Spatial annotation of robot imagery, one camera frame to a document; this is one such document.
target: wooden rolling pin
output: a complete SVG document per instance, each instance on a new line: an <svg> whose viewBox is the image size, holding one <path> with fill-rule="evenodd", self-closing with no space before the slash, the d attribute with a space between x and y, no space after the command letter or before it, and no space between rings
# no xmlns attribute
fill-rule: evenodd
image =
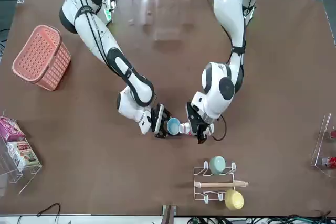
<svg viewBox="0 0 336 224"><path fill-rule="evenodd" d="M234 182L225 182L225 183L201 183L195 181L195 187L204 188L204 187L246 187L248 182L245 181L234 181Z"/></svg>

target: plastic basket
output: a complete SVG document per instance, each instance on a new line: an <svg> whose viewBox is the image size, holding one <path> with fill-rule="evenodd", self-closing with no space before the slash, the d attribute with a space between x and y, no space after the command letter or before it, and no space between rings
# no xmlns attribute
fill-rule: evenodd
<svg viewBox="0 0 336 224"><path fill-rule="evenodd" d="M13 72L30 84L55 90L71 56L60 32L47 25L37 26L13 62Z"/></svg>

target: table surface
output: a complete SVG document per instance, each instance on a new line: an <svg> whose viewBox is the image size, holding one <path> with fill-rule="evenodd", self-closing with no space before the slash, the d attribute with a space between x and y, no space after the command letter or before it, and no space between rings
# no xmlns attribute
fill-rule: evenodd
<svg viewBox="0 0 336 224"><path fill-rule="evenodd" d="M178 205L179 215L336 214L336 181L310 167L323 114L336 107L335 47L322 1L258 0L244 84L224 113L227 137L203 145L141 135L118 114L125 84L62 27L62 2L25 0L16 9L0 65L0 109L19 120L44 167L21 195L9 190L0 199L0 213L34 214L60 202L72 214L159 215L164 204ZM114 18L117 42L152 81L157 102L186 121L205 65L230 53L211 0L118 0ZM12 73L39 24L58 28L72 56L53 92ZM216 155L235 161L236 179L250 183L239 189L240 211L193 199L193 167Z"/></svg>

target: pink package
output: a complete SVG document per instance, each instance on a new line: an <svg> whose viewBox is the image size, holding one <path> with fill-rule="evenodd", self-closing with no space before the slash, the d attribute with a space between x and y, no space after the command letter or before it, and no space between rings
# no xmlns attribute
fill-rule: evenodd
<svg viewBox="0 0 336 224"><path fill-rule="evenodd" d="M0 136L6 141L22 141L25 134L15 120L0 116Z"/></svg>

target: metal rack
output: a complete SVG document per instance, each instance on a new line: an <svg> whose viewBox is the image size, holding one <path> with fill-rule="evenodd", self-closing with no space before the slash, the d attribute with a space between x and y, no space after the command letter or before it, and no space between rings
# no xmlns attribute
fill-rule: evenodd
<svg viewBox="0 0 336 224"><path fill-rule="evenodd" d="M204 162L203 167L194 167L194 185L195 185L195 177L196 176L231 176L232 182L235 181L234 173L237 170L236 163L232 162L230 167L226 167L224 171L219 175L214 175L210 168L207 161ZM199 188L200 191L196 191L196 187L194 186L194 199L195 200L203 200L204 203L208 204L209 200L224 200L225 191L201 191L202 189Z"/></svg>
<svg viewBox="0 0 336 224"><path fill-rule="evenodd" d="M10 184L16 184L14 191L22 193L42 168L40 161L37 161L38 165L25 166L19 170L8 153L6 141L0 136L0 197L5 195Z"/></svg>
<svg viewBox="0 0 336 224"><path fill-rule="evenodd" d="M336 157L336 138L333 139L330 136L333 131L336 131L336 118L331 113L325 114L310 165L331 178L336 177L336 169L323 166L322 159L324 157Z"/></svg>

